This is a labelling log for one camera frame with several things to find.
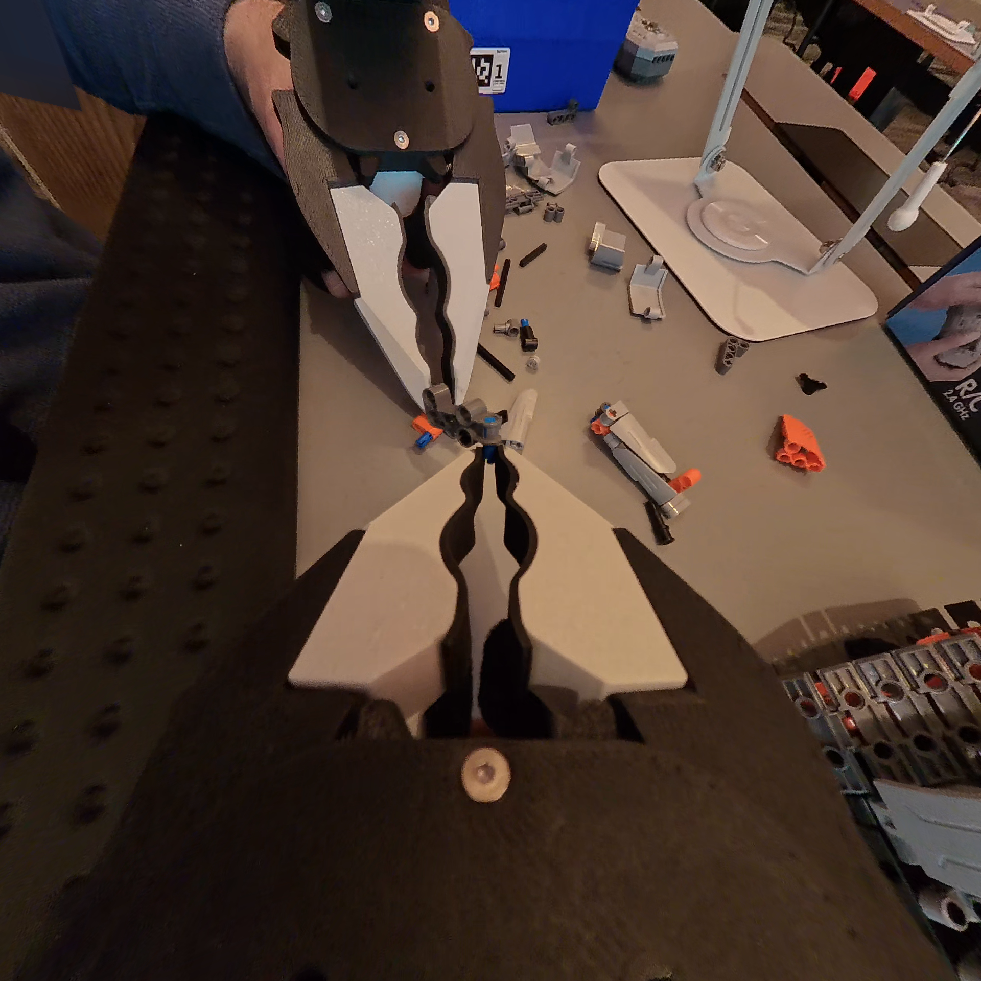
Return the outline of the blue plastic bin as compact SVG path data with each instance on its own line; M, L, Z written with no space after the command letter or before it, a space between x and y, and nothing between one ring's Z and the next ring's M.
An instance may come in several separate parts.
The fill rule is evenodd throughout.
M498 114L598 104L637 1L452 1Z

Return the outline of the blue toy cardboard box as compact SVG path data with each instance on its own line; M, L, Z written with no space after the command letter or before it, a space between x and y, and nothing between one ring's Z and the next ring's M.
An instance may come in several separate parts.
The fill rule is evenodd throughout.
M893 308L885 331L980 460L980 239Z

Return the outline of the person's left forearm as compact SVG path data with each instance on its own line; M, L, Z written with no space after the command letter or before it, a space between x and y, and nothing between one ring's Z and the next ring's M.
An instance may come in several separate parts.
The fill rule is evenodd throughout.
M169 113L284 172L227 61L231 2L47 2L73 84L132 115Z

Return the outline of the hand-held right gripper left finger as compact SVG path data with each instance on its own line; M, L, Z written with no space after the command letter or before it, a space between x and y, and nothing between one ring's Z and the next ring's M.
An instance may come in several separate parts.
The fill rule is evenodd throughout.
M474 545L481 452L466 451L365 529L290 668L297 688L358 693L466 736L473 672L460 562Z

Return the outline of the grey electronic module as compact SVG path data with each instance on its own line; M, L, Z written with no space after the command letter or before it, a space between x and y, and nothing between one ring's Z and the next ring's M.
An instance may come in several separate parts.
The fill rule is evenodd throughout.
M649 84L667 75L677 53L675 36L637 7L613 68L624 80Z

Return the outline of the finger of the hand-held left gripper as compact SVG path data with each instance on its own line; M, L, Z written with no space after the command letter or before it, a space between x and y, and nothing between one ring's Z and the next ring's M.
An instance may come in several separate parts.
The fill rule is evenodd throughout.
M443 375L455 403L467 396L487 300L480 191L452 180L426 206L426 228L435 248L437 324L443 332Z
M355 308L412 399L422 400L431 369L420 351L419 315L402 278L403 213L420 203L421 182L374 182L330 190L356 286Z

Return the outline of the person's left hand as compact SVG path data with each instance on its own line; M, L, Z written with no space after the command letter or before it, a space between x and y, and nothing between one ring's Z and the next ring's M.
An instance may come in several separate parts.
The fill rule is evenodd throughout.
M231 77L282 170L286 168L284 133L273 94L292 89L292 80L288 58L276 47L273 24L284 7L276 1L236 1L224 23Z

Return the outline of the tracked toy robot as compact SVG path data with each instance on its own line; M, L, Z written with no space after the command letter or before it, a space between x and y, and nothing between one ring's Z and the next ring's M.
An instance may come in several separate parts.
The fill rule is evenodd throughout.
M862 836L940 945L979 944L979 602L775 664Z

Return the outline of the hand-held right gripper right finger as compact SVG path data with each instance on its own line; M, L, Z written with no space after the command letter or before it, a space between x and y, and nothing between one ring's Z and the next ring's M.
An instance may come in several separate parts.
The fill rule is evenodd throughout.
M498 450L496 480L518 564L497 662L509 686L579 697L682 688L688 673L609 522L523 456Z

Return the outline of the scattered small black grey pieces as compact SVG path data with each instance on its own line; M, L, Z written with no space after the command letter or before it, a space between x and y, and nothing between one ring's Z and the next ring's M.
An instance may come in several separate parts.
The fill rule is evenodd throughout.
M546 116L541 116L538 119L526 118L520 119L519 121L511 121L508 126L508 132L501 145L501 154L504 143L509 137L511 126L530 124L533 127L534 137L541 148L541 159L546 166L550 165L557 151L563 150L567 143L574 145L575 143L565 141L562 144L545 145L541 138L541 127L550 127L552 124L562 125L570 123L575 119L577 107L578 104L576 102L571 102L566 108L547 113ZM578 147L576 156L581 161ZM511 279L514 278L517 272L526 270L529 266L538 263L547 252L548 239L532 237L522 247L522 239L515 239L513 237L514 232L516 230L530 231L535 235L538 232L545 233L551 229L558 228L566 215L564 197L567 196L568 191L579 176L578 173L573 183L563 193L551 195L540 190L532 181L517 173L512 167L506 165L504 167L505 190L503 201L505 226L504 232L501 235L501 242L498 245L497 259L497 263L500 265L500 283L496 290L489 292L486 308L487 313L491 311L497 312L503 308L507 288L510 285Z

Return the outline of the white pointed panel piece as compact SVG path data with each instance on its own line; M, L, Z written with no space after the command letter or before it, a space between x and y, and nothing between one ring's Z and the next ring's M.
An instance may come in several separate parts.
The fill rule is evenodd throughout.
M524 450L537 402L538 392L533 388L527 388L518 394L499 431L501 443L505 447L517 452Z

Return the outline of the grey connector with blue pin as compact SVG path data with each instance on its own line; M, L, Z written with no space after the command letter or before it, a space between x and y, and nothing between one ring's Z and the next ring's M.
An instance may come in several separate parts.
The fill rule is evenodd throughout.
M507 420L506 410L494 412L483 399L469 399L450 407L447 432L461 448L477 450L484 463L494 463Z

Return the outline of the white book stand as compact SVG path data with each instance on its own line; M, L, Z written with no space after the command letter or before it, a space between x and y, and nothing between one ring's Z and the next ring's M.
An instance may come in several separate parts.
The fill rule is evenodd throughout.
M979 91L976 61L925 134L840 238L822 243L745 168L727 142L772 2L751 2L699 159L609 162L598 180L725 333L767 341L871 317L873 291L843 264Z

